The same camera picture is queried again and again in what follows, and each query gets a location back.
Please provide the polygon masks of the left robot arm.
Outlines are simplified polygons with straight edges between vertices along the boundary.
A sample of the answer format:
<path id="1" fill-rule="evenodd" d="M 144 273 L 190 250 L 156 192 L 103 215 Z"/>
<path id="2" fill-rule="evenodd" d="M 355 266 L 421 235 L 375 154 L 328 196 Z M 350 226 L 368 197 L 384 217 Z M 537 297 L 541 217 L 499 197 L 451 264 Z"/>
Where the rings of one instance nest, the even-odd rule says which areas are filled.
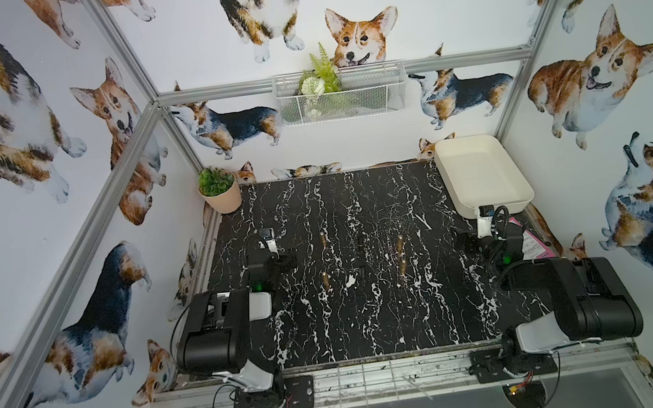
<path id="1" fill-rule="evenodd" d="M 273 318 L 283 305 L 281 277 L 297 266 L 293 250 L 278 247 L 264 228 L 244 244 L 245 276 L 237 288 L 197 294 L 185 309 L 176 362 L 183 373 L 221 378 L 252 396 L 286 395 L 278 364 L 252 349 L 251 325 Z"/>

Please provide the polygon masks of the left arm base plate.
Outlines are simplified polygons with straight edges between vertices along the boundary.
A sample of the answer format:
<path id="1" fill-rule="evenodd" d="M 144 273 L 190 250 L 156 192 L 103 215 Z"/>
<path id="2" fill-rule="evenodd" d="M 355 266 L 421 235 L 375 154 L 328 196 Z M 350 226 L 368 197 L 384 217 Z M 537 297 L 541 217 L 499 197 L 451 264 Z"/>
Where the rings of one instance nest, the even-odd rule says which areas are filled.
<path id="1" fill-rule="evenodd" d="M 311 375 L 284 378 L 266 392 L 241 393 L 234 408 L 313 408 L 315 383 Z"/>

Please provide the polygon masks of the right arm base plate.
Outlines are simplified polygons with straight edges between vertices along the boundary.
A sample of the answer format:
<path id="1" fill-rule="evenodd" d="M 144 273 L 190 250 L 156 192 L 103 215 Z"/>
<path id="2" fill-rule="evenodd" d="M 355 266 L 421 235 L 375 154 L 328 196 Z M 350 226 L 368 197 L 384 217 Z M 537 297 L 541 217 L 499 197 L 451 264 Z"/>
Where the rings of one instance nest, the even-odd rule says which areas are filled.
<path id="1" fill-rule="evenodd" d="M 470 352 L 471 365 L 467 371 L 481 384 L 520 380 L 533 376 L 552 374 L 558 366 L 550 354 L 512 354 L 501 350 Z"/>

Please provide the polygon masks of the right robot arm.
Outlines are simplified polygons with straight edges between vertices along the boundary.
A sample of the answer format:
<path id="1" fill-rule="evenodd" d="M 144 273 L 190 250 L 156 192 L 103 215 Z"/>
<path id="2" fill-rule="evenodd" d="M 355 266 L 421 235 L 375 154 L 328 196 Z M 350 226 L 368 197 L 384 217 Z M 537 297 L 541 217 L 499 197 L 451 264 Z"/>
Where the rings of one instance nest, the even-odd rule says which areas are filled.
<path id="1" fill-rule="evenodd" d="M 475 225 L 453 235 L 462 249 L 481 255 L 495 289 L 550 296 L 550 311 L 505 331 L 498 354 L 481 367 L 520 375 L 563 348 L 641 335 L 643 315 L 607 259 L 526 258 L 525 228 L 504 205 L 480 207 Z"/>

